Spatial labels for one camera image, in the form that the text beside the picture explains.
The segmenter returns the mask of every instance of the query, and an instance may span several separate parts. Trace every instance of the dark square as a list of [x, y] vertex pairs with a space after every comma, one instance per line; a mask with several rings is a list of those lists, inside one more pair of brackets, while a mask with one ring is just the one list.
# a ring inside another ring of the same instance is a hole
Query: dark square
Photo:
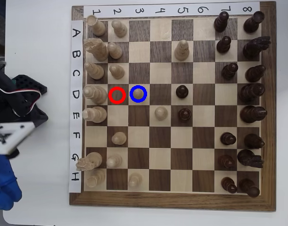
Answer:
[[215, 40], [194, 41], [193, 58], [194, 62], [215, 62]]
[[169, 63], [171, 62], [171, 42], [152, 41], [150, 42], [150, 62]]
[[237, 106], [216, 105], [215, 127], [237, 127]]
[[149, 84], [150, 63], [129, 63], [129, 84]]
[[171, 66], [171, 82], [174, 84], [193, 83], [193, 63], [177, 62]]
[[[235, 162], [235, 167], [225, 168], [219, 165], [218, 159], [220, 156], [229, 155]], [[236, 171], [237, 170], [237, 149], [215, 149], [214, 155], [215, 162], [215, 170], [223, 170], [223, 171]]]
[[129, 62], [129, 42], [115, 42], [115, 44], [121, 47], [123, 54], [118, 59], [113, 59], [109, 55], [108, 63], [128, 63]]
[[150, 41], [150, 20], [129, 21], [129, 41]]
[[225, 66], [229, 65], [231, 62], [216, 62], [215, 63], [215, 83], [237, 83], [237, 72], [233, 78], [230, 80], [225, 79], [222, 76], [222, 70]]
[[[123, 145], [115, 145], [112, 143], [111, 138], [117, 132], [123, 132], [127, 140]], [[107, 127], [107, 147], [128, 147], [128, 127], [127, 126], [108, 126]]]
[[[189, 120], [185, 121], [179, 118], [178, 112], [183, 108], [187, 108], [191, 111], [192, 116]], [[195, 117], [193, 115], [193, 106], [187, 106], [187, 105], [172, 105], [171, 106], [171, 126], [180, 126], [180, 127], [193, 126], [193, 117]]]
[[253, 133], [259, 136], [259, 128], [258, 127], [238, 127], [237, 128], [237, 148], [244, 149], [247, 148], [244, 145], [244, 138], [246, 135]]
[[105, 33], [102, 36], [98, 37], [92, 33], [91, 27], [88, 26], [88, 29], [87, 29], [88, 39], [101, 39], [103, 42], [108, 42], [108, 21], [101, 21], [101, 22], [105, 25], [105, 28], [106, 28]]
[[149, 191], [170, 191], [171, 171], [169, 169], [149, 169]]
[[129, 126], [149, 126], [149, 106], [130, 105], [128, 106]]
[[106, 160], [107, 160], [107, 148], [106, 147], [87, 147], [86, 155], [97, 152], [102, 155], [102, 163], [97, 169], [106, 169]]
[[255, 186], [259, 188], [259, 172], [257, 171], [237, 171], [237, 193], [244, 193], [240, 189], [239, 183], [243, 179], [250, 179], [254, 182]]
[[241, 91], [242, 87], [247, 84], [239, 83], [237, 84], [237, 105], [259, 105], [260, 104], [260, 97], [256, 97], [253, 101], [250, 102], [243, 102], [240, 100], [238, 93]]
[[149, 147], [171, 147], [171, 127], [150, 127]]
[[107, 169], [107, 190], [128, 190], [128, 169]]
[[247, 59], [243, 55], [243, 47], [249, 42], [250, 40], [238, 40], [238, 61], [259, 61], [260, 54], [253, 59]]
[[171, 105], [171, 84], [150, 84], [150, 105]]
[[[118, 104], [118, 105], [128, 105], [128, 94], [129, 94], [129, 88], [128, 88], [128, 84], [108, 84], [108, 92], [113, 88], [113, 87], [121, 87], [124, 89], [125, 93], [126, 93], [126, 98], [125, 100], [121, 103], [121, 104]], [[123, 97], [123, 94], [121, 93], [121, 91], [119, 90], [116, 90], [112, 93], [112, 98], [114, 100], [120, 100], [122, 99]], [[112, 103], [109, 98], [108, 98], [108, 105], [116, 105], [114, 103]]]
[[[87, 108], [92, 108], [92, 107], [96, 107], [96, 105], [87, 105]], [[107, 105], [99, 105], [99, 107], [102, 107], [107, 111]], [[93, 121], [86, 121], [86, 126], [107, 126], [107, 116], [106, 119], [100, 123], [95, 123]]]
[[172, 20], [172, 41], [193, 40], [193, 19]]
[[193, 105], [215, 105], [215, 84], [193, 84]]
[[149, 148], [128, 148], [129, 169], [149, 169]]
[[228, 26], [223, 32], [215, 32], [216, 40], [221, 40], [224, 36], [229, 36], [232, 40], [238, 39], [237, 18], [228, 19]]
[[87, 84], [107, 84], [108, 83], [108, 64], [96, 64], [104, 69], [104, 76], [101, 79], [93, 79], [87, 73]]
[[171, 149], [171, 169], [192, 170], [192, 148]]
[[213, 170], [192, 171], [193, 192], [214, 192], [215, 175]]
[[193, 127], [193, 148], [214, 148], [214, 127]]

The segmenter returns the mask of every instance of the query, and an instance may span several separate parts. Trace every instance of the white pawn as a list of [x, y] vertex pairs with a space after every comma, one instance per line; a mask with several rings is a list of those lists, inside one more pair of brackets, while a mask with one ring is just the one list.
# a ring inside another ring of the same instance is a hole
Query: white pawn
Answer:
[[126, 140], [127, 137], [123, 132], [117, 132], [111, 138], [112, 143], [115, 145], [123, 145], [125, 144]]
[[107, 112], [103, 107], [85, 108], [82, 112], [82, 117], [86, 121], [101, 123], [107, 118]]
[[168, 116], [168, 110], [164, 106], [159, 106], [155, 109], [155, 117], [157, 120], [162, 121]]

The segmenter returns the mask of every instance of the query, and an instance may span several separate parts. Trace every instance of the blue object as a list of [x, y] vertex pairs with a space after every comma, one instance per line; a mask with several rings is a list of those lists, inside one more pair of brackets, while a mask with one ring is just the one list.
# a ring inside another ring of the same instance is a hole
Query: blue object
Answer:
[[[134, 96], [133, 96], [133, 92], [136, 89], [141, 89], [144, 92], [144, 96], [141, 99], [139, 99], [139, 100], [134, 98]], [[145, 89], [145, 87], [137, 85], [137, 86], [134, 86], [134, 87], [131, 88], [129, 95], [130, 95], [131, 100], [133, 100], [136, 103], [140, 103], [140, 102], [143, 102], [144, 100], [146, 100], [146, 98], [147, 98], [147, 90]]]
[[14, 202], [22, 198], [11, 164], [6, 156], [0, 155], [0, 210], [10, 210]]

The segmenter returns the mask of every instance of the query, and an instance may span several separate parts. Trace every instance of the printed number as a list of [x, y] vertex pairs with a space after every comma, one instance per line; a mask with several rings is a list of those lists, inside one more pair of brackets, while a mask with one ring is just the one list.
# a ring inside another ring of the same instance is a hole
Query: printed number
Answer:
[[204, 8], [206, 8], [207, 10], [209, 10], [207, 7], [201, 6], [198, 8], [198, 12], [199, 13], [203, 13], [204, 12]]

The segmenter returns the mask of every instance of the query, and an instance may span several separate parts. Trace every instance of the black chess piece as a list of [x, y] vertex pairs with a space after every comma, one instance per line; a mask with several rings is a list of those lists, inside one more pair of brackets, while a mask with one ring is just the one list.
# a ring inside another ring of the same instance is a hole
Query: black chess piece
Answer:
[[179, 98], [186, 98], [188, 94], [189, 94], [189, 90], [188, 90], [188, 88], [186, 86], [181, 85], [181, 86], [177, 87], [176, 95]]
[[263, 168], [264, 160], [260, 155], [255, 155], [248, 149], [243, 149], [237, 155], [238, 161], [244, 166], [250, 166], [254, 168]]
[[258, 30], [259, 24], [264, 20], [265, 15], [261, 11], [255, 12], [251, 18], [244, 22], [243, 28], [247, 33], [253, 33]]
[[218, 43], [217, 43], [217, 51], [220, 53], [226, 53], [230, 49], [230, 44], [232, 40], [229, 36], [224, 36]]
[[249, 82], [257, 82], [264, 75], [266, 68], [263, 65], [251, 67], [246, 72], [246, 79]]
[[246, 106], [240, 111], [240, 118], [246, 123], [261, 121], [267, 116], [267, 111], [263, 107]]
[[214, 21], [214, 28], [217, 32], [223, 32], [228, 25], [229, 14], [223, 11]]
[[224, 66], [221, 75], [226, 80], [230, 80], [235, 76], [237, 71], [238, 71], [238, 65], [236, 63], [230, 63], [229, 65]]

